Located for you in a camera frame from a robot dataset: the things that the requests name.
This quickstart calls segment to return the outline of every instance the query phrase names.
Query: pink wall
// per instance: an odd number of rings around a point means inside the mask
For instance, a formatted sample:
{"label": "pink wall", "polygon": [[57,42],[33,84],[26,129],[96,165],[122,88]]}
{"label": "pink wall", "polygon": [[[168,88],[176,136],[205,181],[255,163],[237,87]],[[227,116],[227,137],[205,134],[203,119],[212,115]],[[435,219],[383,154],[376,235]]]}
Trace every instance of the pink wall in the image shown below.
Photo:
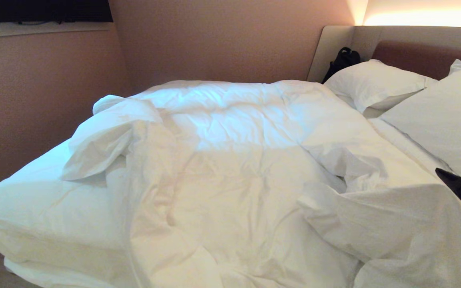
{"label": "pink wall", "polygon": [[107,94],[130,95],[114,28],[0,38],[0,181],[72,135]]}
{"label": "pink wall", "polygon": [[353,25],[346,0],[113,2],[134,92],[169,80],[305,80],[325,25]]}

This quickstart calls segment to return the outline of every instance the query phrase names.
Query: duvet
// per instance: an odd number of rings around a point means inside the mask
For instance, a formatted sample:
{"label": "duvet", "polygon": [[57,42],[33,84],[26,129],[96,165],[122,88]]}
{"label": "duvet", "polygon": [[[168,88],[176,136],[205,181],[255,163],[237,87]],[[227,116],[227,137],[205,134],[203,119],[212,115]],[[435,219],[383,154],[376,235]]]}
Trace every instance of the duvet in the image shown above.
{"label": "duvet", "polygon": [[140,288],[461,287],[461,203],[320,84],[105,97],[65,181],[103,173]]}

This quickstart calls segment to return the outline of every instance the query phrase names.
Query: pillow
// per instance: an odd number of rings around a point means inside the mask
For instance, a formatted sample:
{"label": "pillow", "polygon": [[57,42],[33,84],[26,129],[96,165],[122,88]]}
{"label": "pillow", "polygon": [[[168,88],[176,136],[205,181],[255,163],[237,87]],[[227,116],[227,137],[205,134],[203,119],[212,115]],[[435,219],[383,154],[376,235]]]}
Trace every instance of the pillow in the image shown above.
{"label": "pillow", "polygon": [[353,99],[357,110],[368,107],[387,110],[437,80],[369,60],[335,73],[325,86],[336,95]]}
{"label": "pillow", "polygon": [[461,70],[396,105],[380,118],[461,176]]}
{"label": "pillow", "polygon": [[460,71],[461,70],[461,60],[457,59],[453,64],[451,64],[451,67],[449,68],[449,74],[453,74],[454,72]]}

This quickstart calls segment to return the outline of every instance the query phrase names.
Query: wall light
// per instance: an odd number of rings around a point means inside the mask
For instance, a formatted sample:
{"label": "wall light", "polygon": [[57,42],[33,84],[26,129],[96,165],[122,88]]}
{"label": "wall light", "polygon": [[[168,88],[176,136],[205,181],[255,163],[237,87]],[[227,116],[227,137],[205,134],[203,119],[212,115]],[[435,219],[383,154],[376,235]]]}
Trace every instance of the wall light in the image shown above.
{"label": "wall light", "polygon": [[351,16],[355,21],[355,25],[362,25],[364,23],[364,16],[366,15],[368,0],[346,0],[348,8],[350,9]]}
{"label": "wall light", "polygon": [[369,16],[366,26],[450,26],[461,27],[461,10],[420,10]]}

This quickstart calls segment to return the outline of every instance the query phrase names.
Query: television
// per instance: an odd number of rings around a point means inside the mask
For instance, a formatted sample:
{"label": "television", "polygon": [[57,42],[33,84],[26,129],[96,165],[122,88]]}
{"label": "television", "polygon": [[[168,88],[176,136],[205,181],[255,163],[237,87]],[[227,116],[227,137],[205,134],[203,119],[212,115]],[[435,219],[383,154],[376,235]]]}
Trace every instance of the television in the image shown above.
{"label": "television", "polygon": [[0,22],[113,22],[108,0],[0,0]]}

